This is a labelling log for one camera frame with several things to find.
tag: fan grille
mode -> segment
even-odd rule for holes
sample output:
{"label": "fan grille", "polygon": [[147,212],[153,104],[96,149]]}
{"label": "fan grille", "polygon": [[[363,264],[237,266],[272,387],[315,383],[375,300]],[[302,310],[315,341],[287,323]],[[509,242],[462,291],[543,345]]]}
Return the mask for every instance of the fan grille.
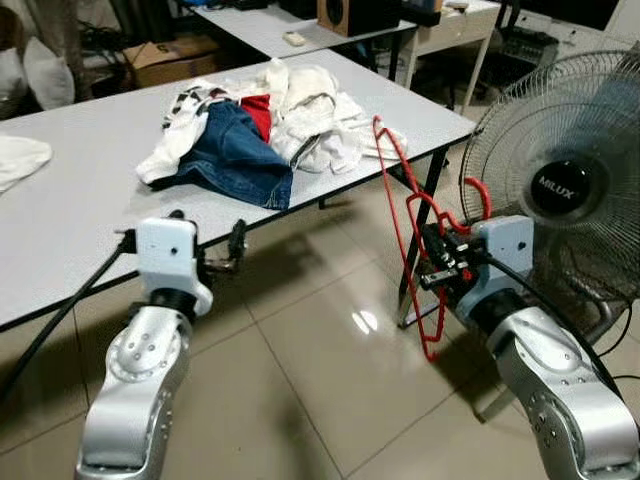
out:
{"label": "fan grille", "polygon": [[[590,172],[589,196],[552,215],[532,201],[531,184],[542,167],[567,160]],[[469,141],[467,176],[489,187],[495,215],[534,219],[532,280],[567,313],[581,312],[583,333],[602,330],[616,316],[602,318],[602,302],[619,314],[616,300],[640,292],[640,55],[569,57],[514,84]],[[467,220],[480,218],[475,190],[461,182],[460,193]],[[599,317],[584,313],[586,300]]]}

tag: red cloth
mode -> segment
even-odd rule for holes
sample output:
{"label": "red cloth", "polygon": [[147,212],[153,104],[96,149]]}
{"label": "red cloth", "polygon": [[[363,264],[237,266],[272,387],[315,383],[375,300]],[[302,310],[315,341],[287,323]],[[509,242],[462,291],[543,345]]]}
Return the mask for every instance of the red cloth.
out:
{"label": "red cloth", "polygon": [[269,143],[271,136],[271,112],[269,112],[269,95],[255,95],[244,97],[240,106],[253,118],[260,136]]}

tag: black wire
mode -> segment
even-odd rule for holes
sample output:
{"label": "black wire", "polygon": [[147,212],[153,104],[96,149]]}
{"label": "black wire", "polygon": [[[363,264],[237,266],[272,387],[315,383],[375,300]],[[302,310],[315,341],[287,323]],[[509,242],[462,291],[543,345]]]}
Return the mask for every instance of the black wire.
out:
{"label": "black wire", "polygon": [[593,363],[593,366],[596,368],[596,371],[600,374],[600,378],[605,383],[605,385],[607,387],[609,387],[609,389],[613,393],[615,393],[620,399],[622,399],[622,394],[620,393],[620,390],[618,389],[618,386],[616,385],[616,382],[611,377],[611,374],[609,373],[609,370],[607,370],[607,367],[605,367],[604,364],[602,363],[602,360],[600,360],[600,357],[598,357],[596,352],[593,351],[593,347],[589,344],[589,342],[587,342],[585,340],[585,338],[582,336],[582,334],[573,325],[571,320],[569,320],[569,318],[562,312],[562,310],[560,310],[555,305],[555,303],[549,297],[547,297],[544,293],[542,293],[536,287],[531,285],[518,272],[516,272],[515,270],[510,268],[508,265],[505,265],[500,260],[497,260],[496,258],[491,256],[490,254],[487,254],[487,253],[484,253],[484,252],[474,252],[474,254],[481,261],[484,261],[485,263],[488,263],[489,265],[494,266],[498,270],[502,271],[503,273],[505,273],[506,275],[511,277],[513,280],[518,282],[524,288],[529,290],[529,292],[531,292],[535,297],[537,297],[538,300],[540,300],[551,311],[551,313],[556,317],[555,319],[560,324],[560,326],[562,328],[564,328],[565,330],[567,330],[569,333],[571,333],[571,335],[574,336],[576,341],[580,344],[582,349],[589,356],[589,359],[591,360],[591,363]]}
{"label": "black wire", "polygon": [[4,405],[9,395],[13,391],[18,378],[27,367],[29,362],[33,359],[34,355],[42,347],[44,342],[47,340],[51,332],[58,326],[58,324],[62,321],[64,317],[67,316],[69,311],[78,303],[86,294],[87,291],[96,283],[102,275],[115,263],[118,257],[122,253],[126,253],[130,251],[130,241],[131,238],[129,235],[125,234],[125,238],[118,244],[116,249],[113,251],[111,256],[100,266],[100,268],[87,280],[84,285],[80,287],[80,289],[75,293],[73,297],[71,297],[67,302],[58,310],[58,313],[51,319],[44,328],[40,331],[38,336],[31,342],[31,345],[25,350],[20,359],[16,362],[9,375],[5,378],[2,383],[2,387],[0,387],[0,405]]}
{"label": "black wire", "polygon": [[627,308],[629,310],[629,315],[627,315],[627,321],[624,324],[624,329],[622,330],[620,337],[618,337],[618,340],[616,340],[616,342],[613,345],[611,345],[611,347],[607,348],[604,352],[599,354],[598,355],[599,357],[604,357],[605,355],[608,355],[611,352],[613,352],[616,348],[618,348],[618,345],[622,343],[622,340],[624,340],[624,337],[627,336],[627,332],[629,331],[629,327],[631,326],[631,317],[633,315],[633,304],[630,301],[627,302]]}

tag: blue denim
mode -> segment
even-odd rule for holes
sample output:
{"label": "blue denim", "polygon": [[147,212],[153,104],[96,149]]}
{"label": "blue denim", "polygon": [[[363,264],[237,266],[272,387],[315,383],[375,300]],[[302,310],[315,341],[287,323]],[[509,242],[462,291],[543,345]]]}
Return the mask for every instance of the blue denim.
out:
{"label": "blue denim", "polygon": [[274,210],[289,207],[293,171],[262,138],[251,116],[233,102],[212,103],[207,126],[180,160],[178,173],[153,188],[193,183]]}

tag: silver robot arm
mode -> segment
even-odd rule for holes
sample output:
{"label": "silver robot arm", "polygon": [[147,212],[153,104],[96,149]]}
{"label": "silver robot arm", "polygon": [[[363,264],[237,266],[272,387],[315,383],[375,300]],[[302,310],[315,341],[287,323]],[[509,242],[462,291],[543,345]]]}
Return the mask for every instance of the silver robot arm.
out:
{"label": "silver robot arm", "polygon": [[191,323],[213,302],[200,277],[203,269],[232,270],[239,259],[205,265],[195,251],[195,225],[176,217],[148,219],[136,228],[148,301],[107,350],[106,377],[87,415],[76,480],[160,477],[173,397],[188,369]]}
{"label": "silver robot arm", "polygon": [[603,383],[576,338],[543,310],[528,306],[518,283],[495,266],[478,264],[471,288],[457,280],[458,266],[474,264],[468,252],[474,244],[482,245],[485,254],[518,274],[528,275],[532,220],[512,216],[480,222],[462,243],[460,239],[445,241],[433,229],[425,229],[423,237],[435,253],[432,262],[442,272],[423,274],[422,286],[433,288],[440,279],[448,282],[457,318],[486,336],[502,380],[527,412],[548,477],[640,479],[640,441],[634,418]]}

